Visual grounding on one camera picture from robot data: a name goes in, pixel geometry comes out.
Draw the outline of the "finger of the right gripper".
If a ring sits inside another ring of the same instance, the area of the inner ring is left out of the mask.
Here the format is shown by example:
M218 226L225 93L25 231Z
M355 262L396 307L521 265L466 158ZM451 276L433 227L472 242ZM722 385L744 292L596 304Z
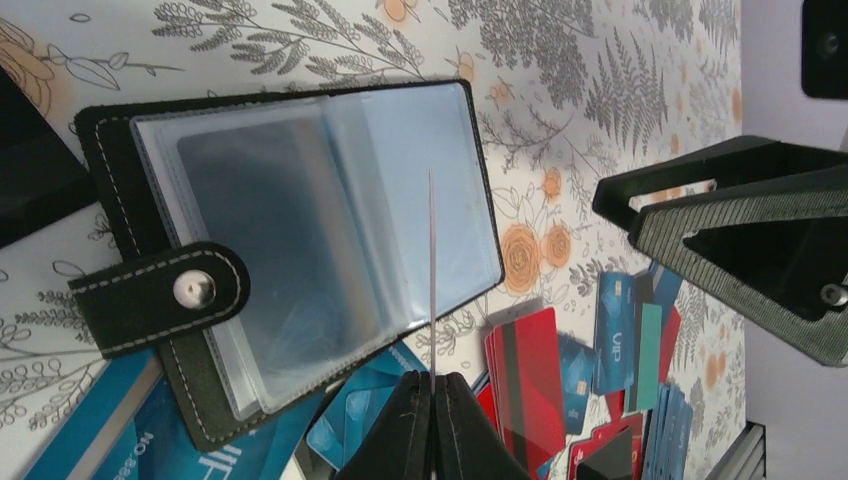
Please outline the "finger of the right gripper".
M714 180L720 188L845 165L843 151L742 135L678 158L613 175L599 181L593 211L627 230L637 211L630 199L672 187Z
M816 362L846 366L846 166L645 207L629 239Z

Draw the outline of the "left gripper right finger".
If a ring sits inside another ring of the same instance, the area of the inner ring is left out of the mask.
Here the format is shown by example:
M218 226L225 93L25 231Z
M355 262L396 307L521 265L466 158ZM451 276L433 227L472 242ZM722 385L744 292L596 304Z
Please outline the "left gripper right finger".
M460 374L435 378L433 415L433 468L438 479L530 477L506 449Z

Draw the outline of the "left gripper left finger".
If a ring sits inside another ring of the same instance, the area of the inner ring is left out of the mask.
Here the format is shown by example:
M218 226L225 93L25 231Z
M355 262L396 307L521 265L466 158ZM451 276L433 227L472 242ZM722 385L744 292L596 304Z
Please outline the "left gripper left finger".
M405 373L338 480L425 480L431 477L432 376Z

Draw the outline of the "black leather card holder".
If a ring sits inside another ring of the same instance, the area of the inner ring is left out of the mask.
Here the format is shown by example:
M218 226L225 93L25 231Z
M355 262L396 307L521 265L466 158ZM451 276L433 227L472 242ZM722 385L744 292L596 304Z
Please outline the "black leather card holder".
M505 276L460 79L90 106L77 133L121 262L70 292L103 357L154 349L211 452Z

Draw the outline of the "pink thin card edge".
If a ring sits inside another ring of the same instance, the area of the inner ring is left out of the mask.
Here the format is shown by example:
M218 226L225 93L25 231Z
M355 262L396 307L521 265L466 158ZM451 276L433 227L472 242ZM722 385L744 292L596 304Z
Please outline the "pink thin card edge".
M431 392L435 392L436 387L436 361L437 361L437 232L436 232L436 212L435 212L435 189L434 189L434 174L433 170L428 171L428 189L429 189L429 308L430 308L430 348L429 348L429 372L430 372L430 388Z

